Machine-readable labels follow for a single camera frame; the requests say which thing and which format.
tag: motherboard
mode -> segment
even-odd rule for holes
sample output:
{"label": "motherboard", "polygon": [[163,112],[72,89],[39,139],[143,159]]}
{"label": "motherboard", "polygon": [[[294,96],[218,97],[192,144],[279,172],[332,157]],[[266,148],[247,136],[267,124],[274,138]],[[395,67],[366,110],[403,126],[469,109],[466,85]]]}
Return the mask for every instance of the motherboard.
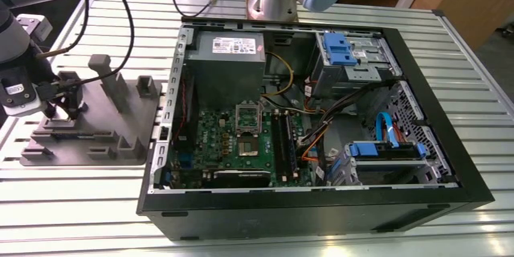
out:
{"label": "motherboard", "polygon": [[200,110],[193,152],[172,151],[173,188],[204,188],[222,174],[219,179],[238,175],[264,187],[311,186],[310,167],[296,165],[294,143],[303,135],[302,117],[288,111],[262,112],[250,104]]}

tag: red wire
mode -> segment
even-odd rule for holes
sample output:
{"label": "red wire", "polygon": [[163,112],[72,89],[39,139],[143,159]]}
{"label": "red wire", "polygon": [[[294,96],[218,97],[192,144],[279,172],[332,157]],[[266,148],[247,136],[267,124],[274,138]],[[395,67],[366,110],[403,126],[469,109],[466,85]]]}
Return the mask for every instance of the red wire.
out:
{"label": "red wire", "polygon": [[172,140],[173,142],[179,137],[180,130],[183,129],[184,124],[185,124],[185,81],[183,81],[183,121],[180,122],[179,130],[175,133],[173,140]]}

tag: yellow wire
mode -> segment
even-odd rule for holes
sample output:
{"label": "yellow wire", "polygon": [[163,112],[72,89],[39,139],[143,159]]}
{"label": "yellow wire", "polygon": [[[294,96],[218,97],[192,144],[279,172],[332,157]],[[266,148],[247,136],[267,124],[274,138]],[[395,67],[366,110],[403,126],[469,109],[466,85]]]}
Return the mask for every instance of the yellow wire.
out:
{"label": "yellow wire", "polygon": [[276,96],[278,94],[282,94],[284,91],[287,91],[290,89],[290,87],[292,86],[292,78],[294,78],[295,72],[291,68],[291,65],[287,63],[287,61],[278,54],[275,54],[274,52],[270,52],[270,51],[266,53],[271,54],[274,57],[276,57],[279,59],[279,61],[282,61],[282,63],[286,65],[287,69],[290,70],[290,83],[287,84],[287,86],[274,93],[263,93],[263,96]]}

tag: ram slot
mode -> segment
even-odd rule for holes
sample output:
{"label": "ram slot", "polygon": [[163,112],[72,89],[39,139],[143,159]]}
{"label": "ram slot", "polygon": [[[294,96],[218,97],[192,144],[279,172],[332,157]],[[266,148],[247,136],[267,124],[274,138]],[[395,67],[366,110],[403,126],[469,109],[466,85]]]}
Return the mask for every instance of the ram slot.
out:
{"label": "ram slot", "polygon": [[274,142],[274,160],[275,160],[275,174],[278,181],[287,181],[287,171],[286,171],[286,148],[283,147],[282,142],[282,125],[280,125],[280,115],[274,114],[271,118],[271,141]]}
{"label": "ram slot", "polygon": [[294,133],[292,133],[292,118],[288,114],[283,116],[283,123],[286,127],[286,137],[283,141],[286,142],[286,149],[287,149],[287,173],[288,176],[292,178],[298,178],[298,165],[296,165],[296,156],[295,156],[295,151],[296,151],[296,146],[295,146],[295,140],[294,140]]}

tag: blue plastic latch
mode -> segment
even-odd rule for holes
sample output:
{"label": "blue plastic latch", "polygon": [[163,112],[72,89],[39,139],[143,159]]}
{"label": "blue plastic latch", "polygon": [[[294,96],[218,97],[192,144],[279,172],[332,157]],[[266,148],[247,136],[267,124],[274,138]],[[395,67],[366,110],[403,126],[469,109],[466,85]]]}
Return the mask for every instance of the blue plastic latch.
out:
{"label": "blue plastic latch", "polygon": [[351,156],[358,156],[359,155],[359,149],[358,149],[355,144],[350,145],[350,155]]}
{"label": "blue plastic latch", "polygon": [[420,144],[420,143],[418,143],[418,144],[416,144],[416,148],[418,148],[419,156],[420,156],[422,158],[424,158],[424,157],[426,157],[426,147],[424,147],[424,145]]}
{"label": "blue plastic latch", "polygon": [[378,156],[374,143],[354,143],[350,145],[351,156]]}
{"label": "blue plastic latch", "polygon": [[378,151],[374,143],[356,143],[362,156],[378,156]]}
{"label": "blue plastic latch", "polygon": [[335,66],[356,66],[346,37],[342,33],[324,33],[324,47],[327,49],[328,62]]}

